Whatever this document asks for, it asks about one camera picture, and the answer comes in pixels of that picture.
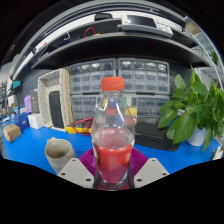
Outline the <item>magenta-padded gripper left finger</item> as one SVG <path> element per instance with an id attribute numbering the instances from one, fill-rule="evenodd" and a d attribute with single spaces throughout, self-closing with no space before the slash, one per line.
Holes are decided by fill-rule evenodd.
<path id="1" fill-rule="evenodd" d="M 79 158 L 71 158 L 58 176 L 83 188 L 92 189 L 97 178 L 97 165 L 93 149 Z"/>

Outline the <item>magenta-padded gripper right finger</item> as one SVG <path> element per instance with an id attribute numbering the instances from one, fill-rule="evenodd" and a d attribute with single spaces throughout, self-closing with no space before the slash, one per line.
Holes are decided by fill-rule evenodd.
<path id="1" fill-rule="evenodd" d="M 147 158 L 136 148 L 133 149 L 128 171 L 131 189 L 141 188 L 169 175 L 157 158 Z"/>

